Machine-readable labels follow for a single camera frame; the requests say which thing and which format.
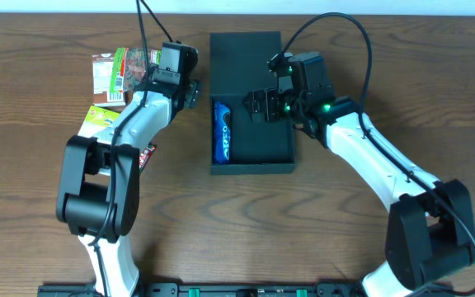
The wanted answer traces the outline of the dark green folding box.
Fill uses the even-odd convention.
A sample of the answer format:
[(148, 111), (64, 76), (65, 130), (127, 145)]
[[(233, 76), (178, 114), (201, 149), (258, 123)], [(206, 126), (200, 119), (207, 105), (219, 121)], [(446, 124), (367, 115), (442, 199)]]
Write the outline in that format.
[(209, 99), (213, 175), (288, 174), (296, 168), (288, 120), (267, 116), (277, 80), (267, 62), (281, 51), (278, 31), (212, 33)]

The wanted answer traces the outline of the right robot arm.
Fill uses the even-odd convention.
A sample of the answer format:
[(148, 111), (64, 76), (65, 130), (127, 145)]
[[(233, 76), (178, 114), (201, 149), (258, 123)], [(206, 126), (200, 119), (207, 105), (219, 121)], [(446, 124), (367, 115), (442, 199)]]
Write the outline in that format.
[(454, 295), (438, 281), (475, 263), (466, 186), (419, 168), (375, 129), (360, 104), (337, 97), (319, 53), (274, 56), (269, 68), (276, 87), (251, 91), (243, 100), (252, 121), (291, 120), (350, 164), (388, 212), (386, 260), (362, 280), (364, 293)]

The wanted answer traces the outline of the green snack bag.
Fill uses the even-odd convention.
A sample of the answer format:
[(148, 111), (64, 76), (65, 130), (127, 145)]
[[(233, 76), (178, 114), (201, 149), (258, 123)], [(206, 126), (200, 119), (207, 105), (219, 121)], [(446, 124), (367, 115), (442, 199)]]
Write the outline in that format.
[(146, 74), (146, 59), (142, 48), (118, 48), (111, 70), (112, 92), (133, 91)]

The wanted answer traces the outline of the blue Oreo cookie pack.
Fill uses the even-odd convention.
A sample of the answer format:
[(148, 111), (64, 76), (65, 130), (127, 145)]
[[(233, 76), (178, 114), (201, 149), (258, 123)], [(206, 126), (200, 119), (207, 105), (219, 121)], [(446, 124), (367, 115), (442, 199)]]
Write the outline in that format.
[(214, 103), (214, 162), (230, 163), (231, 110), (222, 102)]

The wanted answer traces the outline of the yellow green carton box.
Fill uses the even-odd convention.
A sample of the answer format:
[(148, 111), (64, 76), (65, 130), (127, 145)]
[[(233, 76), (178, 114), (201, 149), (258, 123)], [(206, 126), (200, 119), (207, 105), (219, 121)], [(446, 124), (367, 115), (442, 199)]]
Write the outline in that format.
[(119, 113), (98, 106), (90, 106), (85, 119), (78, 131), (78, 136), (92, 137), (111, 126), (119, 117)]

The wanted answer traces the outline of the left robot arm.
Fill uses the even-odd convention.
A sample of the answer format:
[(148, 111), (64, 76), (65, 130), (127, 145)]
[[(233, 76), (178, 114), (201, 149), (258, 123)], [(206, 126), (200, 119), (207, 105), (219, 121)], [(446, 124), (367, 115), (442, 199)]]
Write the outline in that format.
[(86, 248), (96, 275), (75, 295), (132, 296), (138, 290), (129, 232), (139, 207), (139, 158), (178, 111), (195, 107), (200, 82), (151, 82), (110, 126), (90, 137), (74, 135), (65, 147), (57, 219)]

